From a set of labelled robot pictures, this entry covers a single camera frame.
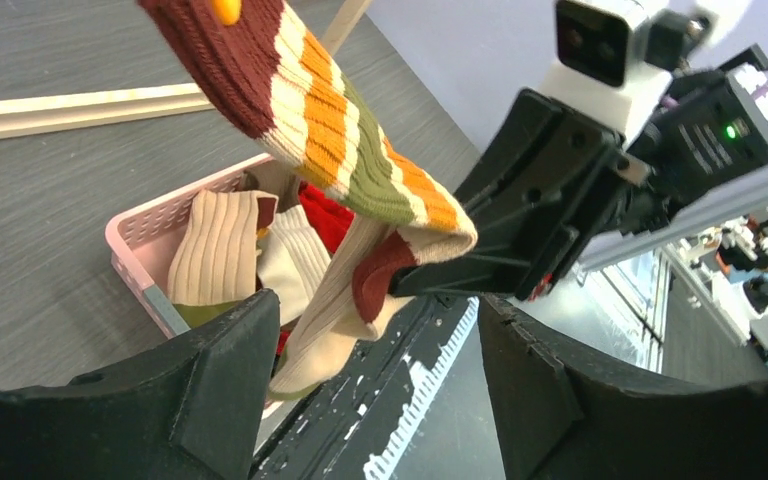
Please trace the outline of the plain red sock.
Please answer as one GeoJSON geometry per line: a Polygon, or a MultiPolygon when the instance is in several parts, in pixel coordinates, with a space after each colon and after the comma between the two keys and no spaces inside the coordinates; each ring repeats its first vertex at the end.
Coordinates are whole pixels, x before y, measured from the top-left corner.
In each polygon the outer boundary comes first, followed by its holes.
{"type": "Polygon", "coordinates": [[[354,214],[307,183],[300,184],[299,202],[308,223],[316,231],[328,253],[333,255],[345,238],[354,220],[354,214]]]}

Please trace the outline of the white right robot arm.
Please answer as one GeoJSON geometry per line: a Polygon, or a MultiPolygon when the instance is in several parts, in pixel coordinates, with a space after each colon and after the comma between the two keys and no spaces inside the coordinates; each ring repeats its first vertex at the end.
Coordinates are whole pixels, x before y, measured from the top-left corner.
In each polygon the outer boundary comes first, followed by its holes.
{"type": "Polygon", "coordinates": [[[396,297],[545,294],[602,233],[654,232],[710,190],[768,164],[758,107],[768,71],[751,46],[715,69],[677,77],[677,103],[656,110],[624,147],[620,135],[562,102],[524,89],[456,190],[479,239],[468,254],[397,273],[396,297]]]}

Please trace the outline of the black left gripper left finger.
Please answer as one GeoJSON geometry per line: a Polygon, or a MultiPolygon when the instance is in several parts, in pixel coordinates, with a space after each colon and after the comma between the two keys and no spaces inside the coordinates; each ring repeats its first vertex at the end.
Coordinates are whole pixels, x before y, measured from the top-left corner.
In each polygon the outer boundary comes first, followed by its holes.
{"type": "Polygon", "coordinates": [[[244,479],[279,302],[223,316],[61,387],[0,391],[0,479],[244,479]]]}

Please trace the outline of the striped beige maroon sock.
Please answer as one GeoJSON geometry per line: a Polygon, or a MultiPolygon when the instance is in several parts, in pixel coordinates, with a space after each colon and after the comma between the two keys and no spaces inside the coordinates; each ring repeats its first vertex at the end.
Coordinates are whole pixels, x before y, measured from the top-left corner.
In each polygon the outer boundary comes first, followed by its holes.
{"type": "Polygon", "coordinates": [[[167,296],[196,328],[254,294],[258,233],[271,225],[278,197],[259,190],[203,190],[167,279],[167,296]]]}
{"type": "Polygon", "coordinates": [[[290,334],[269,397],[291,400],[376,340],[403,301],[401,269],[465,255],[473,222],[397,153],[332,56],[284,1],[146,1],[143,9],[207,99],[354,219],[290,334]]]}

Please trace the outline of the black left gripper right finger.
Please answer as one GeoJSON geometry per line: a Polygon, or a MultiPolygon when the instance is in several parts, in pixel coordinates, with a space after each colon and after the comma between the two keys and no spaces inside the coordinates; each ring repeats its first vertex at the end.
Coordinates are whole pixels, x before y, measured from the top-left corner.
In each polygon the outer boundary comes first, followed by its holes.
{"type": "Polygon", "coordinates": [[[480,301],[509,479],[768,479],[768,380],[710,388],[625,363],[480,301]]]}

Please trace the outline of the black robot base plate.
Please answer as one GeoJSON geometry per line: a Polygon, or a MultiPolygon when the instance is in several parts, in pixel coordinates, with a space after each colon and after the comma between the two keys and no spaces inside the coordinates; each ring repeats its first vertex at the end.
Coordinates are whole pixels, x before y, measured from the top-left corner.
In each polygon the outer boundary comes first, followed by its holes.
{"type": "Polygon", "coordinates": [[[421,297],[385,336],[296,403],[262,444],[252,479],[387,479],[477,320],[478,300],[421,297]]]}

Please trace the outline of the beige brown block sock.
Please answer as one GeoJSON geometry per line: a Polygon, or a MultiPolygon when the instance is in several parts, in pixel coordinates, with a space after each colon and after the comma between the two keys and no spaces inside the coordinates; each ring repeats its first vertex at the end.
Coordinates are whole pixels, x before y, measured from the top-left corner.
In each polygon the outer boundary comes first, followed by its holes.
{"type": "Polygon", "coordinates": [[[280,301],[280,324],[295,321],[312,300],[330,256],[301,205],[274,217],[258,241],[257,277],[280,301]]]}

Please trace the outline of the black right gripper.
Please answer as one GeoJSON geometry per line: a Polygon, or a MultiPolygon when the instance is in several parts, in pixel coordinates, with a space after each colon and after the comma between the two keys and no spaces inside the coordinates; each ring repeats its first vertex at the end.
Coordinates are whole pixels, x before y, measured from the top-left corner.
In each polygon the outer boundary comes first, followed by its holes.
{"type": "Polygon", "coordinates": [[[523,89],[455,192],[479,242],[468,254],[394,275],[395,297],[548,294],[598,230],[625,184],[622,137],[523,89]]]}

